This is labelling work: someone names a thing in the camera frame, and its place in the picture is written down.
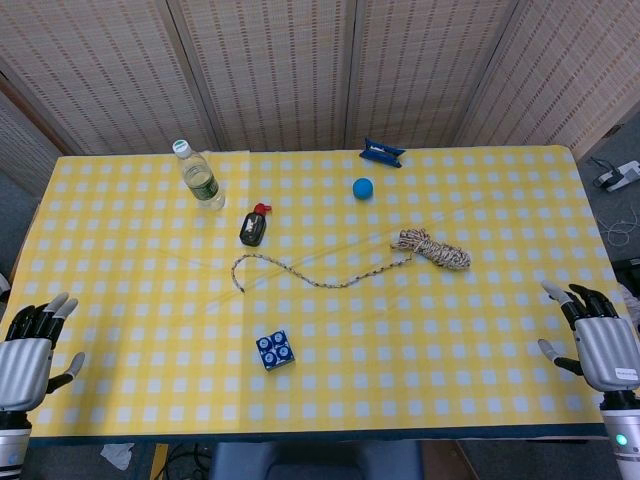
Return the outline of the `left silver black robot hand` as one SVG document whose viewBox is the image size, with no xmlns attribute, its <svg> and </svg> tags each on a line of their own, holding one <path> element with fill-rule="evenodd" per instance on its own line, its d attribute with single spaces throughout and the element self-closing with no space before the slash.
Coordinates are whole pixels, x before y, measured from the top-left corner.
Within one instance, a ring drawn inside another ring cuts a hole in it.
<svg viewBox="0 0 640 480">
<path fill-rule="evenodd" d="M 75 354 L 61 374 L 50 375 L 54 350 L 67 318 L 78 305 L 68 293 L 47 304 L 29 305 L 11 321 L 1 342 L 1 410 L 29 412 L 44 398 L 72 382 L 79 374 L 85 354 Z"/>
</svg>

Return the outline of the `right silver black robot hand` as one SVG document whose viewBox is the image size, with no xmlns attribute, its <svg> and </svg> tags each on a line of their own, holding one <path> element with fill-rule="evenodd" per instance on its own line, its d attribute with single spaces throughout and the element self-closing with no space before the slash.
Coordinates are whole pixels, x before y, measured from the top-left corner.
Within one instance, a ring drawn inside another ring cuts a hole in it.
<svg viewBox="0 0 640 480">
<path fill-rule="evenodd" d="M 538 341 L 542 354 L 555 366 L 585 379 L 599 392 L 639 388 L 639 342 L 632 324 L 620 317 L 601 292 L 578 284 L 568 290 L 544 280 L 541 286 L 556 301 L 576 345 L 576 360 L 560 355 L 545 339 Z"/>
</svg>

